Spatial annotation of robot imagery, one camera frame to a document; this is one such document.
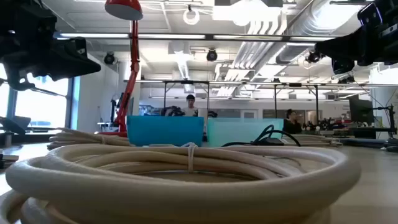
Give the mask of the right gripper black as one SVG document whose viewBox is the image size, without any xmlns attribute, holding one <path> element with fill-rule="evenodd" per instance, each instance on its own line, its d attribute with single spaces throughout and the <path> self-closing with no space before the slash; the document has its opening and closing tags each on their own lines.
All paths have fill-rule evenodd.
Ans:
<svg viewBox="0 0 398 224">
<path fill-rule="evenodd" d="M 364 65 L 397 63 L 397 0 L 375 0 L 363 7 L 354 32 L 315 44 L 315 51 L 333 59 L 359 60 Z"/>
</svg>

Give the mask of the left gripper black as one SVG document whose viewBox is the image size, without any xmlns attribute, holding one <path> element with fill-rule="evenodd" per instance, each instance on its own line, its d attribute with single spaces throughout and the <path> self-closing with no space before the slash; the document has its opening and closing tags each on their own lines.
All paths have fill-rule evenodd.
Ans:
<svg viewBox="0 0 398 224">
<path fill-rule="evenodd" d="M 101 70 L 88 58 L 85 38 L 54 37 L 56 23 L 41 1 L 1 1 L 1 63 L 8 75 L 27 70 L 56 82 Z"/>
</svg>

